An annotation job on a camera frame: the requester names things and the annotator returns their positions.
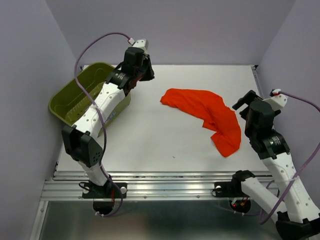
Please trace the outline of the orange t shirt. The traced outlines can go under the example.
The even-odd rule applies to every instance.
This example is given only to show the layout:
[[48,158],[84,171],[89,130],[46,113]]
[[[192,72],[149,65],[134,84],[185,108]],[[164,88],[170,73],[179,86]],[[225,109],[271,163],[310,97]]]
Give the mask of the orange t shirt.
[[238,119],[218,94],[208,90],[170,88],[160,102],[203,120],[202,127],[214,131],[211,140],[223,157],[240,149],[242,132]]

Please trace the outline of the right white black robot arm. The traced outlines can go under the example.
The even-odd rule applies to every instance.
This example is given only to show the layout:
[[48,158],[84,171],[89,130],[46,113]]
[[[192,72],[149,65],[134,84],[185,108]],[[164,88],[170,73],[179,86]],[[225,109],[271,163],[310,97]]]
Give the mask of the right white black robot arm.
[[279,190],[274,195],[249,170],[239,170],[230,182],[231,192],[252,198],[267,214],[260,224],[272,220],[283,240],[306,240],[320,233],[320,209],[311,199],[296,169],[285,138],[274,129],[274,119],[285,107],[288,93],[279,89],[269,98],[250,90],[233,109],[247,107],[239,114],[245,120],[244,134],[252,149],[271,173]]

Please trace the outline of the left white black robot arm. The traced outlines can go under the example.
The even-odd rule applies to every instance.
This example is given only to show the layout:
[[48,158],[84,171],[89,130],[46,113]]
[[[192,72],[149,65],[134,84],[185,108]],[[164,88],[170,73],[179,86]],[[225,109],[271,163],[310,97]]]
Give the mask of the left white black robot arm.
[[125,51],[124,60],[106,75],[86,112],[73,125],[62,129],[66,153],[82,167],[92,184],[90,190],[100,197],[108,196],[113,184],[102,164],[106,145],[97,142],[99,133],[106,130],[108,117],[139,81],[154,79],[150,55],[142,44],[139,40]]

